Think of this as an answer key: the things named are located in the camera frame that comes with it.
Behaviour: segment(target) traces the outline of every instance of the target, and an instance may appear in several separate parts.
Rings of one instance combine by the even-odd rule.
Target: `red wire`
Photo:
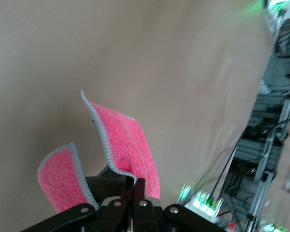
[[[221,216],[223,216],[223,215],[225,215],[225,214],[228,214],[228,213],[231,213],[231,211],[227,211],[227,212],[224,212],[224,213],[218,214],[217,217],[221,217]]]

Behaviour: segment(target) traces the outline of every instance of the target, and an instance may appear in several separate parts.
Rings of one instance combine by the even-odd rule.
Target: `black cable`
[[[247,201],[249,198],[253,198],[254,196],[246,197],[244,202]]]
[[[246,163],[246,162],[250,162],[250,161],[254,161],[254,160],[260,160],[260,159],[262,159],[265,155],[266,155],[266,153],[265,153],[263,156],[259,157],[259,158],[245,160],[244,163]]]
[[[289,119],[286,119],[286,120],[284,120],[284,121],[281,121],[281,122],[277,122],[275,125],[273,125],[273,126],[270,127],[269,129],[267,129],[266,132],[268,132],[269,130],[271,130],[271,129],[277,127],[277,126],[279,126],[280,124],[285,124],[285,123],[288,123],[288,122],[290,122],[290,118],[289,118]]]
[[[287,40],[290,40],[290,37],[288,37],[288,38],[286,38],[286,39],[284,39],[284,40],[282,40],[282,41],[279,41],[278,44],[281,44],[281,43],[283,43],[283,42],[285,42],[285,41],[287,41]]]
[[[231,196],[234,195],[237,187],[239,187],[238,185],[240,185],[241,181],[244,179],[244,176],[246,174],[248,174],[250,172],[250,170],[248,170],[246,173],[240,175],[238,178],[235,179],[235,181],[233,182],[233,185],[229,187],[229,190],[233,189],[232,193],[230,194]]]
[[[284,97],[284,99],[283,100],[281,100],[281,102],[280,103],[278,103],[278,104],[273,104],[273,105],[275,105],[275,106],[269,106],[266,110],[264,110],[263,112],[266,112],[266,111],[268,111],[269,109],[277,109],[277,108],[279,108],[279,107],[281,107],[281,103],[283,103],[285,100],[287,100],[288,98],[290,98],[290,94],[288,94],[286,97]]]
[[[287,85],[287,86],[272,86],[272,85],[268,85],[269,87],[272,87],[272,88],[285,88],[285,87],[290,87],[290,85]]]
[[[246,130],[245,133],[248,132],[248,131],[250,131],[250,130],[253,130],[253,129],[255,129],[255,128],[259,128],[259,127],[261,127],[261,126],[263,126],[263,127],[264,127],[264,126],[267,126],[268,124],[271,124],[271,123],[273,123],[273,122],[275,122],[275,121],[277,121],[277,118],[275,118],[275,119],[273,119],[273,120],[271,120],[271,121],[269,121],[269,122],[262,122],[262,123],[259,123],[258,125],[253,126],[253,127],[249,128],[248,130]]]
[[[219,177],[218,177],[217,182],[215,183],[215,186],[214,186],[214,188],[213,188],[211,194],[209,195],[209,198],[212,198],[212,197],[213,197],[213,194],[214,194],[214,192],[215,192],[215,190],[216,190],[216,188],[217,188],[217,186],[218,186],[218,183],[219,183],[219,181],[221,180],[222,175],[223,175],[224,171],[226,170],[226,168],[227,168],[227,166],[228,166],[228,164],[229,164],[229,162],[230,162],[230,160],[231,160],[231,157],[232,157],[232,155],[233,155],[235,149],[237,148],[237,145],[238,145],[238,143],[239,143],[239,141],[240,141],[240,139],[242,138],[242,136],[243,136],[244,133],[245,133],[245,130],[242,132],[241,136],[240,136],[239,139],[237,140],[237,142],[236,142],[236,144],[235,144],[235,146],[234,146],[234,148],[233,148],[233,150],[232,150],[232,152],[231,152],[231,154],[230,154],[230,156],[229,156],[229,158],[228,158],[226,164],[224,165],[224,167],[223,167],[223,169],[222,169],[222,172],[220,173],[220,175],[219,175]]]
[[[223,162],[224,161],[224,159],[227,157],[227,155],[228,154],[226,154],[224,157],[223,157],[223,159],[222,159],[222,161],[221,162]],[[216,168],[216,170],[215,170],[215,172],[214,172],[214,174],[212,175],[212,177],[210,178],[210,180],[207,182],[207,185],[203,188],[202,186],[201,186],[201,188],[203,188],[203,189],[207,189],[207,187],[208,187],[208,185],[212,182],[212,180],[214,179],[214,176],[216,175],[216,172],[218,171],[218,168]]]
[[[279,36],[278,37],[278,39],[281,39],[282,37],[285,37],[286,35],[289,35],[290,34],[290,31],[289,32],[287,32],[286,34],[284,34],[284,35],[281,35],[281,36]]]
[[[202,176],[202,178],[199,180],[199,182],[195,185],[194,189],[197,190],[198,185],[202,182],[202,180],[207,176],[207,174],[210,172],[210,170],[213,168],[214,164],[217,162],[218,158],[222,155],[222,153],[224,152],[228,152],[230,151],[231,148],[223,150],[219,153],[219,155],[216,157],[216,159],[214,160],[214,162],[212,163],[212,165],[210,166],[210,168],[207,170],[207,172]]]

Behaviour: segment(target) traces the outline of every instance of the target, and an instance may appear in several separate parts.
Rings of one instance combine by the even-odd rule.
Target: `green led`
[[[186,192],[181,192],[180,195],[179,195],[179,197],[180,198],[183,198],[183,197],[187,197],[187,195],[188,194]]]
[[[277,228],[277,226],[278,226],[278,224],[274,224],[272,226],[269,225],[269,229],[271,231],[274,231],[274,232],[286,232],[288,230],[287,228],[285,228],[283,226],[279,226],[278,228]]]
[[[255,14],[258,14],[262,11],[262,2],[260,0],[255,1],[253,4],[249,5],[244,9],[245,14],[249,16],[254,16]]]
[[[270,1],[269,8],[270,10],[277,8],[279,11],[281,11],[284,7],[284,3],[287,1],[289,0],[272,0]]]
[[[212,202],[212,205],[211,205],[211,208],[212,209],[216,209],[217,208],[217,206],[218,206],[218,202]]]
[[[212,199],[211,198],[208,198],[205,202],[205,205],[210,205],[212,203]]]

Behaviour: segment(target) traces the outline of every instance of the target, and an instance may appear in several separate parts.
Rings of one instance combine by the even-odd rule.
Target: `green light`
[[[206,205],[210,205],[212,203],[212,199],[208,198],[205,202]]]
[[[184,186],[183,189],[182,189],[182,192],[179,195],[179,198],[182,199],[182,198],[188,197],[188,194],[189,194],[190,189],[191,188],[189,188],[187,186]]]
[[[257,17],[261,12],[262,1],[255,0],[234,12],[234,14],[232,14],[232,18],[236,18],[236,22],[239,24],[245,24],[247,23],[247,20]]]
[[[206,205],[206,203],[201,202],[201,199],[197,198],[193,202],[193,206],[197,209],[200,209],[202,212],[206,213],[208,216],[213,217],[215,215],[215,210],[210,206]]]
[[[268,225],[264,228],[265,231],[273,231],[274,229],[275,229],[275,227],[272,225]]]
[[[289,0],[272,0],[270,1],[269,8],[270,10],[273,10],[274,8],[278,7],[278,10],[280,11],[284,7],[284,3],[286,1],[289,1]]]

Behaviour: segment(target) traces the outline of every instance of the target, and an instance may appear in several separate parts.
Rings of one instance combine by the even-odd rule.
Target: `screw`
[[[172,214],[178,214],[178,209],[176,208],[176,207],[171,207],[170,208],[170,212],[172,213]]]
[[[114,205],[115,206],[121,206],[121,202],[115,202]]]
[[[144,207],[144,206],[147,205],[147,202],[146,201],[140,201],[139,205]]]
[[[88,211],[89,211],[89,209],[87,207],[81,209],[81,213],[86,213]]]

